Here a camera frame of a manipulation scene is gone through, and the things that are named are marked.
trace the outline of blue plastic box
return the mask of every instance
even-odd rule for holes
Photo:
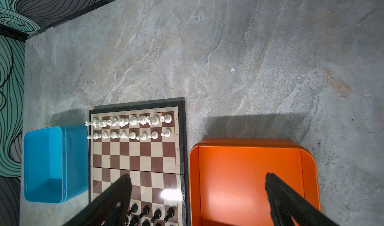
[[[87,135],[83,124],[42,128],[25,134],[26,200],[63,203],[88,190]]]

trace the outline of plastic container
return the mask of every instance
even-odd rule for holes
[[[63,203],[88,190],[87,134],[83,124],[42,128],[25,134],[26,200]]]
[[[192,226],[273,226],[267,172],[320,210],[316,162],[305,148],[285,139],[207,138],[189,155]]]

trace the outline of chessboard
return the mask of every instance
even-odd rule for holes
[[[90,110],[87,123],[89,202],[128,174],[132,182],[129,208],[138,207],[127,213],[129,220],[139,219],[138,225],[148,221],[153,226],[187,226],[184,101]],[[164,220],[170,211],[174,215]]]

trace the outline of black chessboard frame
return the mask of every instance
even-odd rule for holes
[[[89,121],[91,115],[97,113],[110,113],[131,110],[141,110],[149,108],[178,107],[179,112],[179,145],[180,145],[180,178],[183,207],[183,226],[190,225],[190,200],[189,200],[189,175],[188,175],[188,150],[187,150],[187,126],[185,121],[185,102],[173,101],[155,104],[138,104],[123,107],[100,108],[89,111]],[[88,128],[88,135],[91,134],[91,127]],[[91,140],[88,140],[88,201],[91,203]]]

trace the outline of orange tray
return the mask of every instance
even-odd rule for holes
[[[189,157],[192,225],[272,226],[267,172],[320,210],[316,162],[305,148],[283,139],[208,138]]]

